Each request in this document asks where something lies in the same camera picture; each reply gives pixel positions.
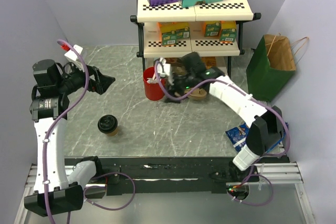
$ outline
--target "shelf board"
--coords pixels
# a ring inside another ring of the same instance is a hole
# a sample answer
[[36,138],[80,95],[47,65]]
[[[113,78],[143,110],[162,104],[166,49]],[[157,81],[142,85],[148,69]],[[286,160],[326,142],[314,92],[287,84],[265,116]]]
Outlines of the shelf board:
[[247,0],[223,0],[216,3],[182,8],[179,3],[150,6],[138,0],[138,22],[194,22],[212,20],[253,20]]
[[216,3],[195,5],[196,21],[253,20],[247,0],[223,0]]
[[233,43],[222,43],[218,37],[204,37],[202,22],[190,23],[190,37],[192,50],[201,57],[240,55],[237,40]]
[[137,18],[140,23],[196,21],[194,6],[182,8],[178,2],[150,6],[148,0],[138,0]]
[[145,58],[179,58],[192,52],[190,39],[180,39],[173,46],[161,46],[160,29],[157,23],[145,23],[143,32]]

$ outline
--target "checkered strip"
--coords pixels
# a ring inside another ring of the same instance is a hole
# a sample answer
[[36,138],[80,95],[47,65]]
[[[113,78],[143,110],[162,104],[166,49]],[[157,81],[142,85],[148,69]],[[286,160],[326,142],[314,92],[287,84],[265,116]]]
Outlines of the checkered strip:
[[180,4],[158,5],[158,6],[143,5],[142,6],[142,10],[184,10],[184,9],[189,9],[189,7],[182,8]]
[[[178,41],[175,45],[164,46],[164,47],[186,47],[187,41]],[[148,47],[163,47],[161,41],[148,41]]]
[[229,4],[221,4],[221,3],[210,3],[210,4],[202,4],[200,9],[245,9],[244,3],[229,3]]
[[195,40],[197,46],[233,46],[233,43],[223,43],[218,40]]

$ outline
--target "red bucket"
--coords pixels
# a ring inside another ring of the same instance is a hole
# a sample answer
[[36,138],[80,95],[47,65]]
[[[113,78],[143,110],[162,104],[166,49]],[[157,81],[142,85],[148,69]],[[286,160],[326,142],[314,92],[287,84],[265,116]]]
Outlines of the red bucket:
[[[145,85],[145,95],[151,101],[158,101],[164,97],[164,93],[161,90],[158,83],[147,83],[147,78],[152,78],[154,74],[154,67],[147,68],[143,73],[143,83]],[[161,83],[164,85],[165,80],[161,79]]]

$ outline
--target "shopping bag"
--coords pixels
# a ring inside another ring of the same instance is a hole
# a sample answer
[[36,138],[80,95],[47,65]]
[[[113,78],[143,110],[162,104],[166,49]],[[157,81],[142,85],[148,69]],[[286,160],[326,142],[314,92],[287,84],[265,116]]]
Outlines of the shopping bag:
[[[309,38],[302,38],[293,44],[304,39],[305,44]],[[295,72],[296,66],[289,39],[285,36],[266,34],[259,42],[246,69],[248,92],[257,100],[270,102]]]

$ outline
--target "marble table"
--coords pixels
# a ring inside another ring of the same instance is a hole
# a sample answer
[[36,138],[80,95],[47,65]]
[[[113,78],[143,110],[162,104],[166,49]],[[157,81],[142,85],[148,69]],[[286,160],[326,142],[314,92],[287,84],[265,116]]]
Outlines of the marble table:
[[[229,107],[210,95],[181,104],[150,101],[143,90],[141,59],[136,46],[86,47],[88,65],[116,78],[103,95],[87,92],[68,114],[66,156],[229,156],[237,153],[225,131],[242,124]],[[251,58],[233,57],[232,80],[247,90],[246,67]],[[72,94],[70,102],[81,90]],[[119,133],[100,133],[100,117],[118,119]]]

